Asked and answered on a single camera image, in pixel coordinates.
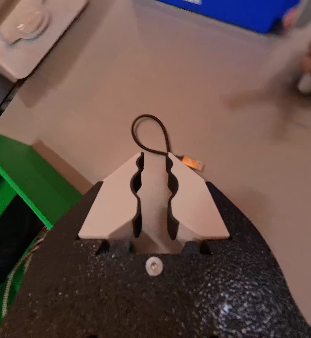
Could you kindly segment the wooden document stand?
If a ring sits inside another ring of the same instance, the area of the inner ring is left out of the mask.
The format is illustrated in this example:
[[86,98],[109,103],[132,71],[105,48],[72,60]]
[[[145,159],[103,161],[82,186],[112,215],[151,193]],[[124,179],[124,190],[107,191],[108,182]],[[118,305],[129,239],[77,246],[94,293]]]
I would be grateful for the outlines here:
[[87,6],[86,0],[0,0],[0,73],[29,76]]

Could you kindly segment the blue plastic bin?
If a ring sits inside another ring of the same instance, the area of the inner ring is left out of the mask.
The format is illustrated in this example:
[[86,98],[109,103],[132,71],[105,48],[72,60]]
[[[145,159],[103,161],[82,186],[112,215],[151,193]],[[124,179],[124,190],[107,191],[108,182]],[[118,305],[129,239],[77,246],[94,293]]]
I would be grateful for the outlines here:
[[270,33],[299,0],[161,0],[199,15],[257,33]]

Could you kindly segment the green plastic bin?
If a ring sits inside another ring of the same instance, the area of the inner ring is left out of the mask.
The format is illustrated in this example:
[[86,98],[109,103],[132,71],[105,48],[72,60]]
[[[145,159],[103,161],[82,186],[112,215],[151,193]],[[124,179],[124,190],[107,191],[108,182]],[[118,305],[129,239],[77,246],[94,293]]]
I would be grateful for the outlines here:
[[81,196],[31,146],[0,134],[0,323],[43,241],[39,233]]

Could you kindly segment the grey desk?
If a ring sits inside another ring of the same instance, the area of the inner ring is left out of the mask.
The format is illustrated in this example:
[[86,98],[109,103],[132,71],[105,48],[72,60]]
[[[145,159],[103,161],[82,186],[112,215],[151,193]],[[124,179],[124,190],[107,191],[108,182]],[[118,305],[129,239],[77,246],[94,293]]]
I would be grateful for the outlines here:
[[253,222],[311,324],[311,102],[229,110],[264,85],[274,40],[156,1],[91,1],[0,117],[81,193],[140,148],[130,126],[157,116],[178,155]]

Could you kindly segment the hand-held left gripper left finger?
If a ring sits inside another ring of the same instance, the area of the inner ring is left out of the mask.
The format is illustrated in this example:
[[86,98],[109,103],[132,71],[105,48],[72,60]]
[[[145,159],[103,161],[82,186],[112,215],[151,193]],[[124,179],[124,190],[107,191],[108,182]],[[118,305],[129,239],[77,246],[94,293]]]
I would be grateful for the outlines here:
[[133,239],[142,232],[144,152],[139,152],[101,181],[99,192],[78,232],[80,239]]

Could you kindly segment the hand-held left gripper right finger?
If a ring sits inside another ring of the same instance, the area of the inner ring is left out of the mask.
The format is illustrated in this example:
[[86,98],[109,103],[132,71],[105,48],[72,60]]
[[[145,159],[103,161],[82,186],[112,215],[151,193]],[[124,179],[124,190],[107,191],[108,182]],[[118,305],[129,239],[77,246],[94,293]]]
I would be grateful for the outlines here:
[[166,155],[167,232],[171,240],[225,240],[230,234],[208,190],[207,182],[175,155]]

